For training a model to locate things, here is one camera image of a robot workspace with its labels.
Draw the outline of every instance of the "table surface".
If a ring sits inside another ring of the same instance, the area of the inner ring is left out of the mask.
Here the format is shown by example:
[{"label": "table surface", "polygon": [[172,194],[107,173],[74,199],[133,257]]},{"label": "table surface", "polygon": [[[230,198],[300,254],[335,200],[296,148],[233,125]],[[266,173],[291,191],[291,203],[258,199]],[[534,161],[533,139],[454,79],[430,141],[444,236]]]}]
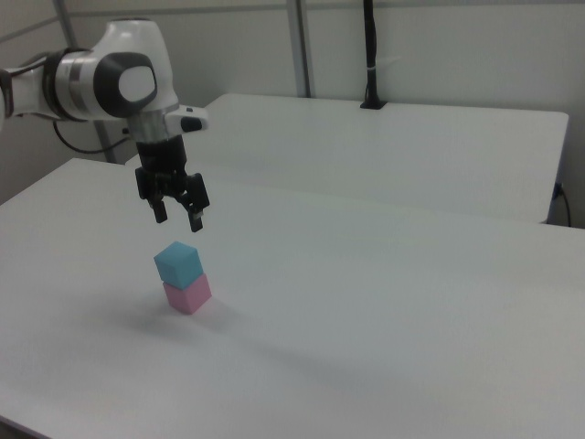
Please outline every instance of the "table surface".
[{"label": "table surface", "polygon": [[[227,94],[185,136],[211,176],[425,209],[548,217],[568,116]],[[138,167],[135,157],[129,162]]]},{"label": "table surface", "polygon": [[[58,438],[585,431],[585,235],[209,179],[157,225],[72,160],[0,207],[0,415]],[[199,249],[171,309],[153,257]]]}]

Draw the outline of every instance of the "cable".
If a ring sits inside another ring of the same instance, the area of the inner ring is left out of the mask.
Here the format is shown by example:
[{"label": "cable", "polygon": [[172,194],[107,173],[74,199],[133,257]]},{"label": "cable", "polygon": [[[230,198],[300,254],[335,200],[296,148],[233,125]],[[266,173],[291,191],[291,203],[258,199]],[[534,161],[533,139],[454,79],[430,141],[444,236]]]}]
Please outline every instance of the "cable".
[{"label": "cable", "polygon": [[118,142],[116,142],[113,145],[110,145],[106,148],[103,149],[93,149],[93,150],[86,150],[86,149],[79,149],[76,148],[75,146],[73,146],[72,144],[70,144],[67,140],[65,140],[63,138],[63,136],[61,135],[61,133],[59,132],[59,128],[57,127],[57,122],[53,122],[53,129],[55,130],[55,133],[57,134],[58,139],[63,142],[63,144],[69,148],[72,149],[73,151],[75,151],[76,153],[80,153],[80,154],[101,154],[101,153],[105,153],[106,151],[111,151],[113,148],[115,148],[116,146],[120,146],[121,144],[123,144],[124,142],[127,142],[130,140],[130,137],[124,137],[123,139],[119,140]]},{"label": "cable", "polygon": [[35,62],[34,64],[31,64],[30,66],[26,66],[23,69],[11,71],[10,76],[14,78],[15,76],[22,75],[23,73],[27,73],[28,71],[34,70],[37,67],[42,67],[44,65],[45,65],[45,59],[42,59],[41,61]]},{"label": "cable", "polygon": [[567,225],[568,225],[568,227],[572,227],[571,219],[570,219],[569,199],[567,198],[567,194],[565,193],[565,189],[563,188],[563,184],[557,182],[557,183],[555,183],[555,187],[553,188],[553,191],[552,191],[552,199],[554,201],[555,199],[557,199],[558,197],[561,197],[561,196],[565,200],[565,209],[567,210]]}]

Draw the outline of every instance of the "black cable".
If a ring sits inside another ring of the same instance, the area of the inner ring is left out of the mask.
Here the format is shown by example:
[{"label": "black cable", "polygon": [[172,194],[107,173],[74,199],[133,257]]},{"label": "black cable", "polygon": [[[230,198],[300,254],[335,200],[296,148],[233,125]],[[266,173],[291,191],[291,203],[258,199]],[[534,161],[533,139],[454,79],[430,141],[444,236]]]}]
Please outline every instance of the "black cable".
[{"label": "black cable", "polygon": [[562,187],[560,188],[560,191],[558,192],[559,195],[563,196],[563,199],[565,200],[565,208],[567,208],[567,225],[569,227],[571,226],[570,223],[570,207],[569,207],[569,199],[567,198],[567,194],[565,193],[565,189],[563,189]]},{"label": "black cable", "polygon": [[51,54],[51,52],[41,52],[41,53],[37,53],[34,57],[27,59],[25,62],[23,62],[22,64],[20,64],[18,67],[19,68],[23,68],[26,67],[30,64],[32,64],[33,62],[37,62],[41,59],[45,59],[46,57],[48,57]]},{"label": "black cable", "polygon": [[86,149],[79,149],[76,148],[75,146],[73,146],[72,144],[70,144],[67,140],[65,140],[63,138],[63,136],[61,135],[61,133],[59,132],[59,128],[57,127],[57,122],[53,122],[53,129],[55,130],[55,133],[57,134],[58,139],[63,142],[63,144],[69,148],[72,149],[73,151],[75,151],[76,153],[80,153],[80,154],[101,154],[101,153],[105,153],[106,151],[111,151],[113,148],[115,148],[116,146],[120,146],[121,144],[123,144],[124,142],[127,142],[130,140],[130,137],[124,137],[123,139],[119,140],[118,142],[116,142],[113,145],[110,145],[106,148],[103,149],[93,149],[93,150],[86,150]]},{"label": "black cable", "polygon": [[12,76],[14,78],[15,76],[22,75],[23,73],[27,73],[28,71],[34,70],[37,67],[42,67],[44,65],[45,65],[45,59],[42,59],[41,61],[35,62],[34,64],[31,64],[30,66],[26,66],[23,69],[11,71],[10,76]]}]

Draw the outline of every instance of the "black pole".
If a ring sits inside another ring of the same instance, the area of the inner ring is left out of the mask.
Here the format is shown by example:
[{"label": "black pole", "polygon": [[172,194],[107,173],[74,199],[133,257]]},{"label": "black pole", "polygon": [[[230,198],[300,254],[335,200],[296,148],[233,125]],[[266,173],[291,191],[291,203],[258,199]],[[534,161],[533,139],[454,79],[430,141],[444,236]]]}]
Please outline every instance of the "black pole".
[{"label": "black pole", "polygon": [[386,104],[386,101],[381,101],[378,97],[378,81],[376,78],[377,41],[373,0],[364,0],[364,26],[366,30],[367,86],[366,97],[360,107],[379,110]]}]

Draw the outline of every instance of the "pink cube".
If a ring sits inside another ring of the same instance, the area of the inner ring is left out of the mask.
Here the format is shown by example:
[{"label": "pink cube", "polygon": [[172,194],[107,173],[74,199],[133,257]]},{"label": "pink cube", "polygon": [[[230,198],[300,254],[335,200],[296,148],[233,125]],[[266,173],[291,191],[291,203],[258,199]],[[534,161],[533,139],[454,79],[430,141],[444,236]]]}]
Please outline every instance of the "pink cube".
[{"label": "pink cube", "polygon": [[184,290],[167,283],[163,283],[163,287],[168,304],[185,314],[195,313],[211,297],[207,276],[204,273]]}]

